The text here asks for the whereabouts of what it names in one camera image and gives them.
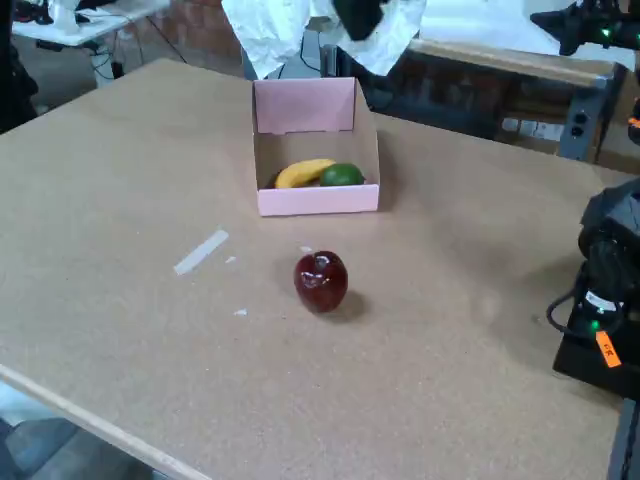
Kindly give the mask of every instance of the orange tag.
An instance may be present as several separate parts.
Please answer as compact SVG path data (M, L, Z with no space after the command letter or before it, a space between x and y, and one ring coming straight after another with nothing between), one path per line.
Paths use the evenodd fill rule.
M598 342L598 346L600 347L602 356L607 362L609 368L619 367L620 365L622 365L622 362L620 361L615 348L613 348L613 343L611 343L611 339L609 338L607 332L596 332L596 342Z

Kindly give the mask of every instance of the banana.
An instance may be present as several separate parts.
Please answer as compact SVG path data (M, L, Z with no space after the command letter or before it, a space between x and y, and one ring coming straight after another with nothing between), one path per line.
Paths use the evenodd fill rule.
M276 188L304 187L309 182L317 180L325 168L333 165L335 160L316 158L289 165L276 178Z

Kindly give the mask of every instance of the green lime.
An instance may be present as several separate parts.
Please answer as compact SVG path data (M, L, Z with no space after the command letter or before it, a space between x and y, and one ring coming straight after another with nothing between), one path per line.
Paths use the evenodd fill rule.
M364 177L358 167L352 163L335 163L325 168L320 177L322 187L343 187L345 185L362 185Z

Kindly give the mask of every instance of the pink box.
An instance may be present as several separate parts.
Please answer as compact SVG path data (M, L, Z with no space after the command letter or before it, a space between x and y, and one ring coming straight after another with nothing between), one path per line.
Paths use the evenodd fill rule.
M355 78L254 82L253 146L260 215L378 209L378 136ZM283 168L313 158L353 163L366 182L346 187L269 188Z

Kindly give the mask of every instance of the white cloth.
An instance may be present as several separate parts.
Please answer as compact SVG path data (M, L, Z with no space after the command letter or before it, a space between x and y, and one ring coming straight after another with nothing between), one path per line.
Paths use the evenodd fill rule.
M411 38L472 43L487 47L558 55L560 44L529 20L535 12L558 10L572 0L391 0L369 39L352 42L331 0L222 0L229 22L258 78L283 65L300 49L312 17L328 17L328 43L349 53L372 73L386 75ZM587 44L576 58L635 67L635 55L620 48Z
M222 0L222 8L258 78L300 50L311 17L328 17L329 43L338 45L377 75L386 75L418 32L426 0L391 0L383 19L364 42L353 42L340 25L331 0Z

